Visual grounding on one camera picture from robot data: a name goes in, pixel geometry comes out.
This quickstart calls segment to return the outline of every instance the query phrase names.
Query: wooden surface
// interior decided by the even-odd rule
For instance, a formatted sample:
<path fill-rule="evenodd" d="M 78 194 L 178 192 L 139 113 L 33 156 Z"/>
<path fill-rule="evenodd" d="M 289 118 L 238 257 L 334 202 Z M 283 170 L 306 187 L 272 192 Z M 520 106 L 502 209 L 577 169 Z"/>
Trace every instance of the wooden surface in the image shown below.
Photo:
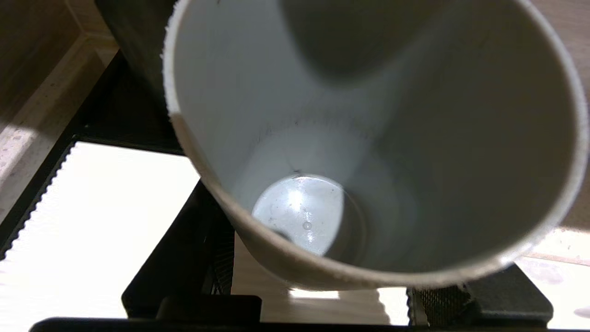
<path fill-rule="evenodd" d="M 79 34 L 63 0 L 0 0 L 0 132 Z"/>
<path fill-rule="evenodd" d="M 94 4 L 94 0 L 64 1 L 85 34 L 98 37 L 112 37 L 109 28 L 104 23 L 99 10 Z"/>
<path fill-rule="evenodd" d="M 103 70 L 93 48 L 80 37 L 0 131 L 0 223 Z"/>

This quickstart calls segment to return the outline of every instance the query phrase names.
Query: black plastic part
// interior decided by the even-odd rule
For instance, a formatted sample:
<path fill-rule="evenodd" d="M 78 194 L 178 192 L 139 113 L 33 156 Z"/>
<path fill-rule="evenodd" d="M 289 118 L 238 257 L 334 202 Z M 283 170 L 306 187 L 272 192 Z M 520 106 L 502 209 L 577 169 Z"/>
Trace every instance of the black plastic part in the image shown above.
<path fill-rule="evenodd" d="M 207 324 L 256 324 L 262 300 L 253 295 L 177 295 L 162 301 L 157 319 Z"/>
<path fill-rule="evenodd" d="M 233 243 L 234 229 L 199 182 L 123 293 L 129 318 L 155 318 L 162 300 L 170 295 L 197 297 L 215 292 L 219 286 L 213 260 L 216 254 L 228 257 L 225 263 L 232 269 Z M 229 294 L 231 274 L 223 277 L 230 285 L 224 292 Z"/>
<path fill-rule="evenodd" d="M 330 324 L 282 324 L 282 323 L 259 323 L 259 324 L 200 324 L 180 323 L 170 321 L 142 321 L 142 320 L 111 320 L 111 319 L 83 319 L 83 318 L 51 318 L 35 324 L 31 332 L 139 332 L 139 331 L 161 331 L 161 332 L 353 332 L 353 331 L 374 331 L 374 332 L 550 332 L 562 330 L 546 330 L 544 328 L 510 328 L 510 327 L 454 327 L 454 328 L 416 328 L 407 326 L 386 326 L 386 325 L 330 325 Z"/>
<path fill-rule="evenodd" d="M 546 327 L 553 318 L 549 300 L 516 265 L 460 287 L 412 293 L 430 326 Z"/>
<path fill-rule="evenodd" d="M 162 59 L 165 27 L 176 0 L 95 0 L 96 7 L 117 40 L 130 68 L 164 104 Z"/>

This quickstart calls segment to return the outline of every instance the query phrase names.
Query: bright light patch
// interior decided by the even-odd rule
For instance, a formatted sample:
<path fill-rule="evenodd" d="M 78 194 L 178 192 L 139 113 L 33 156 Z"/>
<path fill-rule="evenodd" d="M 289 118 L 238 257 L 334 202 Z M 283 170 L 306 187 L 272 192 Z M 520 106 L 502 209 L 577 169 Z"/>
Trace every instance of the bright light patch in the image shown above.
<path fill-rule="evenodd" d="M 0 261 L 0 331 L 126 317 L 122 292 L 198 179 L 186 157 L 76 143 Z"/>
<path fill-rule="evenodd" d="M 289 206 L 294 211 L 299 211 L 301 209 L 301 204 L 303 204 L 303 194 L 301 191 L 289 191 Z"/>
<path fill-rule="evenodd" d="M 385 314 L 391 325 L 407 326 L 409 324 L 405 287 L 378 288 L 379 302 L 383 304 Z"/>
<path fill-rule="evenodd" d="M 290 289 L 289 296 L 292 298 L 324 298 L 338 300 L 338 291 L 304 291 L 303 289 Z"/>

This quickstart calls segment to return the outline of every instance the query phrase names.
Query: wooden panel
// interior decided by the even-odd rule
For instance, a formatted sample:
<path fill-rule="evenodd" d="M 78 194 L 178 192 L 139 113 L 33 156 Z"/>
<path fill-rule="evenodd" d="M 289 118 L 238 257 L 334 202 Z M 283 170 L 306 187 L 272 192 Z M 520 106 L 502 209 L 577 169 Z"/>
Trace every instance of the wooden panel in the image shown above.
<path fill-rule="evenodd" d="M 88 35 L 111 37 L 110 30 L 104 23 L 94 0 L 65 0 L 76 16 L 82 30 Z"/>
<path fill-rule="evenodd" d="M 79 35 L 62 0 L 0 0 L 0 132 Z"/>
<path fill-rule="evenodd" d="M 0 223 L 103 71 L 80 37 L 0 132 Z"/>

